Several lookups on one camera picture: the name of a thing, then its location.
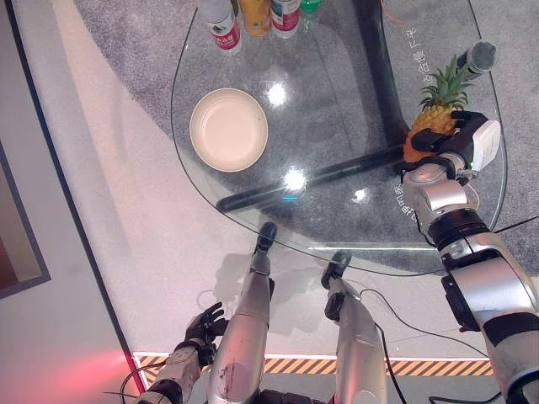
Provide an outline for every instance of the glass table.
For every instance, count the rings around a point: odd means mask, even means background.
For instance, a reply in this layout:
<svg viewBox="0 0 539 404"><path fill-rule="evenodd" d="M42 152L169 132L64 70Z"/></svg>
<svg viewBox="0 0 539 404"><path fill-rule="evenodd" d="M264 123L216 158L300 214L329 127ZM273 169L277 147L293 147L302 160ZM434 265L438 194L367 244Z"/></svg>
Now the glass table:
<svg viewBox="0 0 539 404"><path fill-rule="evenodd" d="M433 79L429 72L480 39L469 2L327 1L314 15L302 15L288 40L272 33L253 38L244 29L242 38L236 55L221 53L196 14L174 79L174 143L201 195L253 231L275 222L277 242L315 257L349 249L356 268L397 276L440 270L437 251L403 203L392 164L402 158L420 90ZM263 155L238 173L205 165L189 139L193 108L217 88L251 94L268 120ZM470 110L499 118L490 75L475 79L468 96ZM291 171L307 178L299 192L287 192L283 182ZM467 187L491 228L505 181L502 142Z"/></svg>

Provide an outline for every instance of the caution tape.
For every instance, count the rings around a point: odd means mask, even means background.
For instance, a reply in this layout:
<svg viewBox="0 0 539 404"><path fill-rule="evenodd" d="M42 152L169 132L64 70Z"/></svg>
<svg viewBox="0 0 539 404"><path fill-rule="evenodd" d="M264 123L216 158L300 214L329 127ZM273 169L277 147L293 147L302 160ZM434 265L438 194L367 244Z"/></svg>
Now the caution tape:
<svg viewBox="0 0 539 404"><path fill-rule="evenodd" d="M136 353L135 360L140 366L158 364L167 355ZM490 376L493 374L488 359L391 359L396 376ZM147 385L153 383L159 369L147 369L143 379ZM264 373L291 375L334 375L337 371L336 358L324 356L285 356L268 355L264 361Z"/></svg>

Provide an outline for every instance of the beige bowl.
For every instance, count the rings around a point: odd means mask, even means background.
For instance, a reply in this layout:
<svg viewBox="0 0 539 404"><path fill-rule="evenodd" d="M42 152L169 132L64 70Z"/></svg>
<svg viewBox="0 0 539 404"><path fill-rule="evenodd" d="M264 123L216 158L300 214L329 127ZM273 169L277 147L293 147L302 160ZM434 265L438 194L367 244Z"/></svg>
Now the beige bowl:
<svg viewBox="0 0 539 404"><path fill-rule="evenodd" d="M260 104L244 91L220 88L195 106L189 135L196 154L215 170L234 173L252 166L268 141Z"/></svg>

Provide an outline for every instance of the black pipe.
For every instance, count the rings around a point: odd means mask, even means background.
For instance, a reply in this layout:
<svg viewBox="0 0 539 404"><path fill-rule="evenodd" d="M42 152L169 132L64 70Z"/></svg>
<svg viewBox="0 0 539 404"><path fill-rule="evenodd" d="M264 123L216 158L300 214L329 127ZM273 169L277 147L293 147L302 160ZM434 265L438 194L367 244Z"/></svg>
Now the black pipe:
<svg viewBox="0 0 539 404"><path fill-rule="evenodd" d="M346 162L340 162L338 164L334 164L333 166L317 170L311 175L307 175L305 186L313 187L322 183L334 181L335 179L345 178L350 175L362 173L372 168L397 162L402 158L403 147L394 146L384 151L378 151L367 156L353 158ZM232 210L238 210L256 205L270 199L282 198L285 194L290 193L291 191L287 189L283 181L275 181L274 183L269 183L263 187L250 189L249 191L230 195L226 198L220 199L217 202L216 207L221 212L226 213Z"/></svg>
<svg viewBox="0 0 539 404"><path fill-rule="evenodd" d="M380 0L354 0L353 3L355 14L360 22L361 39L363 39L371 70L387 145L390 147L402 145L408 135L408 126L398 102L395 78L382 24Z"/></svg>

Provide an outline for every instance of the plastic bottle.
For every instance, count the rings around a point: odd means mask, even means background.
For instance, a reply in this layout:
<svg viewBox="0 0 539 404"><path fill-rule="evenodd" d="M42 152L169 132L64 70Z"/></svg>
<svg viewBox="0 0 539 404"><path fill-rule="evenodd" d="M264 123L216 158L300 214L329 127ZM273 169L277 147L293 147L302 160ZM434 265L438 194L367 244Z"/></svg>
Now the plastic bottle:
<svg viewBox="0 0 539 404"><path fill-rule="evenodd" d="M322 5L323 0L302 0L300 9L306 13L314 13Z"/></svg>
<svg viewBox="0 0 539 404"><path fill-rule="evenodd" d="M300 0L271 0L273 31L281 38L290 38L300 20Z"/></svg>
<svg viewBox="0 0 539 404"><path fill-rule="evenodd" d="M271 0L240 0L245 29L252 36L262 36L271 29Z"/></svg>
<svg viewBox="0 0 539 404"><path fill-rule="evenodd" d="M236 53L241 38L230 0L198 0L198 6L216 45L224 51Z"/></svg>

